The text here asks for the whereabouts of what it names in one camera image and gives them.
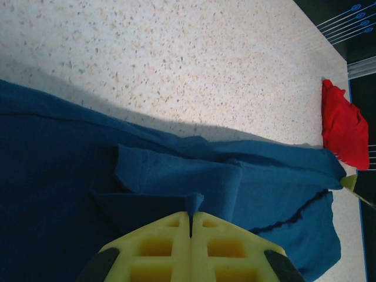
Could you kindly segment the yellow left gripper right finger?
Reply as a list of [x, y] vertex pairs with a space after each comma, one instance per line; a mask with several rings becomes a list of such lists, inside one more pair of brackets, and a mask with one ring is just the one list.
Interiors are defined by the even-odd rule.
[[197, 212], [192, 281], [304, 281], [284, 249], [239, 226]]

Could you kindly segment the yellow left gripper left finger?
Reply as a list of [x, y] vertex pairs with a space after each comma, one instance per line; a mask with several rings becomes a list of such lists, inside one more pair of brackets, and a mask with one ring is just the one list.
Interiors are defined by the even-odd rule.
[[178, 212], [105, 244], [78, 281], [190, 281], [190, 226]]

